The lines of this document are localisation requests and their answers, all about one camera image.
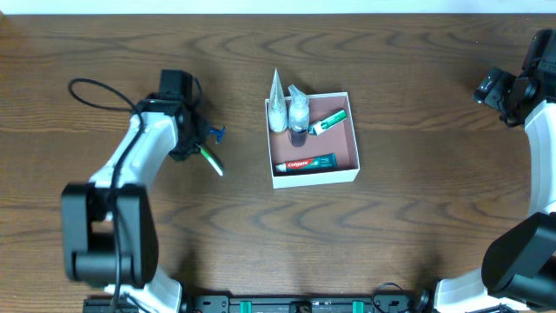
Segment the blue disposable razor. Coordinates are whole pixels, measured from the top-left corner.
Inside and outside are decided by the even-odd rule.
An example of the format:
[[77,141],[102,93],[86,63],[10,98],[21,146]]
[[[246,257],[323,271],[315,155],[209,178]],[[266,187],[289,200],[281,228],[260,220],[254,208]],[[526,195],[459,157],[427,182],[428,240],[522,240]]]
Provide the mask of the blue disposable razor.
[[215,137],[215,143],[216,144],[220,144],[222,142],[222,139],[225,135],[225,132],[226,132],[226,127],[225,126],[222,126],[220,129],[212,127],[209,130],[209,134]]

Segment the white box pink interior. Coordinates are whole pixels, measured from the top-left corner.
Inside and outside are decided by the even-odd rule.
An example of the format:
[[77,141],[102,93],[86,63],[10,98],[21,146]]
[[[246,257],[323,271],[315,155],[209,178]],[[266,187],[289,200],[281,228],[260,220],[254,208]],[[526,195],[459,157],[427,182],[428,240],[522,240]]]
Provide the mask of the white box pink interior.
[[[339,110],[347,118],[318,136],[309,135],[301,147],[295,147],[286,131],[267,131],[270,173],[275,189],[352,182],[360,171],[360,160],[349,96],[346,92],[310,95],[310,121],[324,119]],[[311,157],[334,154],[337,166],[332,169],[279,172],[276,166]]]

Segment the green Colgate toothpaste tube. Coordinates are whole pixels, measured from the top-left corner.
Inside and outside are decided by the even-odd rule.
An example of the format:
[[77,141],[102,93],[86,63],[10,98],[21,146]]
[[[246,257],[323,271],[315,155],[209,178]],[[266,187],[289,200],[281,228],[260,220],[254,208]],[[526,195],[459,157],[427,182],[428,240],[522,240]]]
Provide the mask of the green Colgate toothpaste tube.
[[337,167],[335,153],[304,158],[280,163],[275,166],[277,172],[314,171],[334,169]]

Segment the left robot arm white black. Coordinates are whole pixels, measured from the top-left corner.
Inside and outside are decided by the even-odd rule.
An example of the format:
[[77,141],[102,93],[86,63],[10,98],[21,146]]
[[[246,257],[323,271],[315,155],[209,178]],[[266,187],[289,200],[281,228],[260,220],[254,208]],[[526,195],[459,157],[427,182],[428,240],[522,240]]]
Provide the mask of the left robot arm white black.
[[209,124],[184,99],[140,101],[109,161],[62,200],[63,265],[69,279],[103,288],[93,312],[177,312],[182,286],[160,269],[149,189],[166,157],[202,151]]

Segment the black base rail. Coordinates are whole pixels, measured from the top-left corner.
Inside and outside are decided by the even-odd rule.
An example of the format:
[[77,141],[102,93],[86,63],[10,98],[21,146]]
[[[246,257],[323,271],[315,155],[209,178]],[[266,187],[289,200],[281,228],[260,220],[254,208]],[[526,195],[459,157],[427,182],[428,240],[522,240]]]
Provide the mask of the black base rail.
[[428,295],[414,299],[397,291],[370,297],[228,297],[198,296],[186,300],[179,312],[191,313],[405,313],[434,312]]

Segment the green white toothbrush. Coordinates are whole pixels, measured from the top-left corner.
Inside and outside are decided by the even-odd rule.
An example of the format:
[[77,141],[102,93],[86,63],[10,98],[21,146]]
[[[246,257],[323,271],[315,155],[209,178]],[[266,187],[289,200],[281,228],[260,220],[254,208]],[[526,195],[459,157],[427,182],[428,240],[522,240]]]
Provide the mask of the green white toothbrush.
[[203,157],[208,161],[208,163],[211,165],[211,167],[215,170],[215,172],[219,176],[223,176],[224,175],[224,169],[222,167],[221,162],[217,159],[217,157],[215,155],[213,155],[203,145],[199,145],[199,150],[200,150],[201,154],[203,155]]

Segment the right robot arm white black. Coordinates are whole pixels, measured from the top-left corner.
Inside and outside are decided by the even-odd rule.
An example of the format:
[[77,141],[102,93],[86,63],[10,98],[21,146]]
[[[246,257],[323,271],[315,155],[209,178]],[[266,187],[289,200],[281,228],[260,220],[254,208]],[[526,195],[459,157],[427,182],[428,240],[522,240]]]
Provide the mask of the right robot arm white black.
[[523,129],[530,154],[525,218],[495,239],[481,266],[441,279],[433,312],[555,309],[555,31],[538,30],[518,75],[493,67],[473,93],[509,129]]

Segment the white Pantene tube gold cap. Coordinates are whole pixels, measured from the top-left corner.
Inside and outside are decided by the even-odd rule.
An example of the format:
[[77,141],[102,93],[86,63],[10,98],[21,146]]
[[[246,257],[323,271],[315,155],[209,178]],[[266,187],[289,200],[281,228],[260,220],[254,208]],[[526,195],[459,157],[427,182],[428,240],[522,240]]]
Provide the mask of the white Pantene tube gold cap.
[[288,127],[288,110],[278,70],[274,72],[269,93],[268,127],[276,133],[281,133]]

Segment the green white soap box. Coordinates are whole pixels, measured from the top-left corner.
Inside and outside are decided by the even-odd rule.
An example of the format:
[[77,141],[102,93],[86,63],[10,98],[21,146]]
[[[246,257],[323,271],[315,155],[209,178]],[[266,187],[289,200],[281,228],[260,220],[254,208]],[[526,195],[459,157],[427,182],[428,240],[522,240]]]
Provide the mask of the green white soap box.
[[345,110],[338,110],[334,114],[324,119],[311,123],[308,126],[308,134],[313,136],[319,136],[320,134],[333,128],[335,125],[343,122],[347,117],[348,117],[347,112]]

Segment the clear pump bottle blue liquid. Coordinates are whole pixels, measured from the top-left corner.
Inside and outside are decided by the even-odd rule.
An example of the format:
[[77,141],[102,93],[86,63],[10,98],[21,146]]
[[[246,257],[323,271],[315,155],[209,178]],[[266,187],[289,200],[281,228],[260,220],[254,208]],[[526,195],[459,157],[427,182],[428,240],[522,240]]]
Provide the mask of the clear pump bottle blue liquid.
[[308,134],[310,121],[309,98],[295,85],[288,86],[290,105],[288,109],[288,132],[294,147],[301,147]]

